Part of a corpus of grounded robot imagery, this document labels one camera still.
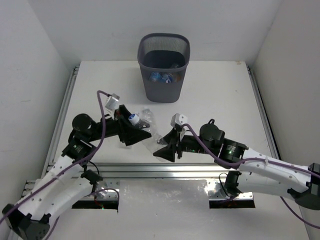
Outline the clear crinkled water bottle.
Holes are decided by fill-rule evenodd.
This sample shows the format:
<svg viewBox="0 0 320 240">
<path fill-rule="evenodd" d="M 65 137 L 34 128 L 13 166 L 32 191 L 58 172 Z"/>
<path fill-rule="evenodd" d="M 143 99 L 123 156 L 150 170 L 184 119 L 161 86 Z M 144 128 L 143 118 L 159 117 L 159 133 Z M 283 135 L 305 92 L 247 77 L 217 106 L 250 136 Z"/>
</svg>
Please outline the clear crinkled water bottle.
<svg viewBox="0 0 320 240">
<path fill-rule="evenodd" d="M 158 133 L 156 118 L 153 112 L 148 107 L 144 107 L 139 116 L 149 124 L 146 130 L 151 134 L 151 137 L 158 142 L 161 136 Z"/>
</svg>

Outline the blue label water bottle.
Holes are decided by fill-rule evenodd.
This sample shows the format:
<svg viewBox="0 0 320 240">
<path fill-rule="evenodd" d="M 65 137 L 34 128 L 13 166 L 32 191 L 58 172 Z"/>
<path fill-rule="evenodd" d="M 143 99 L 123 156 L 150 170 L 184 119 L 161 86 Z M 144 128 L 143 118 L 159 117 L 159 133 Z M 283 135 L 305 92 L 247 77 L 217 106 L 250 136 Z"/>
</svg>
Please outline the blue label water bottle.
<svg viewBox="0 0 320 240">
<path fill-rule="evenodd" d="M 168 69 L 178 69 L 180 67 L 182 67 L 183 65 L 179 62 L 173 62 L 173 63 L 166 63 L 162 65 L 164 68 L 168 68 Z M 166 84 L 170 84 L 170 83 L 177 83 L 181 80 L 181 76 L 179 71 L 175 71 L 175 72 L 150 72 L 147 75 L 147 79 L 151 82 L 159 82 L 159 83 L 166 83 Z"/>
</svg>

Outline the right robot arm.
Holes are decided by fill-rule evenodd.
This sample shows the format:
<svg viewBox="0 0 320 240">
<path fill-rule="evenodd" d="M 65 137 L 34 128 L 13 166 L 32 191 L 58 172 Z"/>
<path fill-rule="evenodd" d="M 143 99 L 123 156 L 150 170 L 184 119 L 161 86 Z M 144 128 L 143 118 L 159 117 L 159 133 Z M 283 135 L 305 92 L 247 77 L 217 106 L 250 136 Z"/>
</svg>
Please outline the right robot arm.
<svg viewBox="0 0 320 240">
<path fill-rule="evenodd" d="M 214 163 L 228 170 L 222 188 L 230 197 L 252 192 L 293 200 L 299 206 L 320 209 L 320 165 L 288 163 L 261 154 L 245 144 L 225 138 L 214 119 L 201 126 L 199 133 L 187 123 L 174 123 L 162 138 L 167 145 L 155 157 L 175 162 L 183 153 L 210 155 Z"/>
</svg>

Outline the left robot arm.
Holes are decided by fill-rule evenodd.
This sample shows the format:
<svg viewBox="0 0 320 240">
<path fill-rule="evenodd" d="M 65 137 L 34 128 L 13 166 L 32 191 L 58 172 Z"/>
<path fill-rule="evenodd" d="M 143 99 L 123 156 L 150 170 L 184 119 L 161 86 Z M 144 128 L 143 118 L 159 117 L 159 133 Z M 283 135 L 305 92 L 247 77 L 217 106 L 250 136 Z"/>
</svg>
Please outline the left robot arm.
<svg viewBox="0 0 320 240">
<path fill-rule="evenodd" d="M 2 214 L 8 226 L 23 240 L 42 240 L 47 237 L 60 215 L 78 200 L 92 194 L 103 177 L 87 169 L 98 148 L 93 141 L 118 136 L 131 146 L 152 135 L 149 124 L 139 126 L 139 118 L 121 105 L 114 116 L 103 115 L 95 122 L 86 113 L 72 121 L 67 146 L 53 167 L 34 188 L 16 204 L 7 204 Z"/>
</svg>

